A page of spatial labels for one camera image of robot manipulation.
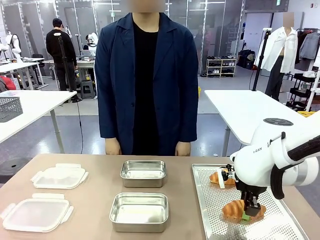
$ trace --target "black cap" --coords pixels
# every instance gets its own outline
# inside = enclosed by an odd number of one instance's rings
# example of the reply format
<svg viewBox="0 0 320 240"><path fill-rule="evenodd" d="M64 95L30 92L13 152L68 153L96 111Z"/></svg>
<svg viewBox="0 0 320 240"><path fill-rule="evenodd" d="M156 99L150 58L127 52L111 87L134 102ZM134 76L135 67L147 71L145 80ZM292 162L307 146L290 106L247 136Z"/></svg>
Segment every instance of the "black cap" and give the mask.
<svg viewBox="0 0 320 240"><path fill-rule="evenodd" d="M60 28L62 24L63 24L63 23L62 23L62 20L59 19L59 18L55 18L55 19L52 20L52 25L53 25L54 27Z"/></svg>

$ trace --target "shoe rack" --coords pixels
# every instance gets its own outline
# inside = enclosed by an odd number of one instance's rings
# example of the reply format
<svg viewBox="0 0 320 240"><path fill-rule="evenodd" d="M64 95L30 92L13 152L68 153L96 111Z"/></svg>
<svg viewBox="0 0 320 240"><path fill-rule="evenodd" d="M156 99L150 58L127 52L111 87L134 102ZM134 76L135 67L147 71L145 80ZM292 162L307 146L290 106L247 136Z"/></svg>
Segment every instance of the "shoe rack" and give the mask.
<svg viewBox="0 0 320 240"><path fill-rule="evenodd" d="M224 59L207 59L206 60L206 77L234 77L237 65L237 59L224 58Z"/></svg>

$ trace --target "perforated tray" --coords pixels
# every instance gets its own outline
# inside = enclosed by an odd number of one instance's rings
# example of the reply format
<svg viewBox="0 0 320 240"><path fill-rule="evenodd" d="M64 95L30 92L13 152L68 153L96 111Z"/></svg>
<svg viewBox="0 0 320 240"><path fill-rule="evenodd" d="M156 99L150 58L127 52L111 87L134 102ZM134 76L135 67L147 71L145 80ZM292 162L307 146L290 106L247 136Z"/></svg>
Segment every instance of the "perforated tray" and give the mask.
<svg viewBox="0 0 320 240"><path fill-rule="evenodd" d="M266 207L264 218L248 224L230 223L223 219L222 208L241 198L236 187L221 189L209 177L222 164L193 164L192 171L199 199L202 221L208 240L308 240L309 238L282 200L273 197L270 188L259 195Z"/></svg>

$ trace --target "croissant sandwich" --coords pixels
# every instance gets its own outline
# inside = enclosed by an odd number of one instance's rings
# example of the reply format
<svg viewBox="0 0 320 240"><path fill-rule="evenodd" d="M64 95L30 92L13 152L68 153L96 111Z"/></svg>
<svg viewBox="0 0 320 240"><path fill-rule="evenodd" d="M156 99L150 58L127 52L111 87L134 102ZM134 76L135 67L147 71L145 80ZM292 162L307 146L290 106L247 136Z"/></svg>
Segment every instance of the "croissant sandwich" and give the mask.
<svg viewBox="0 0 320 240"><path fill-rule="evenodd" d="M210 176L210 182L212 182L213 184L219 184L219 178L218 178L218 173L215 172L214 174L212 174ZM227 181L224 182L225 185L235 185L236 182L233 178L229 178Z"/></svg>
<svg viewBox="0 0 320 240"><path fill-rule="evenodd" d="M244 213L245 201L244 200L234 200L222 208L223 216L226 220L230 222L239 223L242 220ZM261 210L256 216L250 216L249 222L257 222L264 217L266 212L266 207L261 205Z"/></svg>

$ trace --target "container lid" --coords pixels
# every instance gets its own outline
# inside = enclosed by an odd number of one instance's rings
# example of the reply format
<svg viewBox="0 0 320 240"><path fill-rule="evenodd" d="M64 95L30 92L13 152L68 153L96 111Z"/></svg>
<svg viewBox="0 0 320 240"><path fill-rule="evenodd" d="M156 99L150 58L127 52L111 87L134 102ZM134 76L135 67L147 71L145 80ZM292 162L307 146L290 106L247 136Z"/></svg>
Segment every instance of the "container lid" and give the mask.
<svg viewBox="0 0 320 240"><path fill-rule="evenodd" d="M88 176L80 164L57 163L44 171L39 171L31 179L39 189L74 189Z"/></svg>
<svg viewBox="0 0 320 240"><path fill-rule="evenodd" d="M47 233L67 221L73 209L63 194L35 193L10 204L1 214L2 225L8 230Z"/></svg>

